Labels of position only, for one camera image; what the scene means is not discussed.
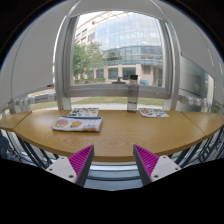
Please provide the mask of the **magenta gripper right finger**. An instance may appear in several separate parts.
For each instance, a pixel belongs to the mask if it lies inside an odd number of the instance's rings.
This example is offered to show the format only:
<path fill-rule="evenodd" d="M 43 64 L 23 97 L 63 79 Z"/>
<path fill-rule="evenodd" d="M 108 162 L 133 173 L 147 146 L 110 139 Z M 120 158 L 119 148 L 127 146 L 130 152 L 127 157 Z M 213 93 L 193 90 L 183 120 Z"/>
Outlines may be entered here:
<path fill-rule="evenodd" d="M 136 144 L 133 145 L 133 156 L 143 185 L 148 185 L 180 170 L 180 167 L 168 156 L 158 156 Z"/>

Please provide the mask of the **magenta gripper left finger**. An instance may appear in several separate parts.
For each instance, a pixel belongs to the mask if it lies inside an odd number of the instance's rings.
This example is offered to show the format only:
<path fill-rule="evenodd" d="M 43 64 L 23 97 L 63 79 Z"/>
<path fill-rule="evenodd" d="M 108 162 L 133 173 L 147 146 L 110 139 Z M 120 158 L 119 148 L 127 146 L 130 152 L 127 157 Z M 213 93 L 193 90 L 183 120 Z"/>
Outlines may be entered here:
<path fill-rule="evenodd" d="M 81 187 L 85 185 L 94 157 L 94 146 L 90 145 L 69 157 L 59 157 L 47 171 Z"/>

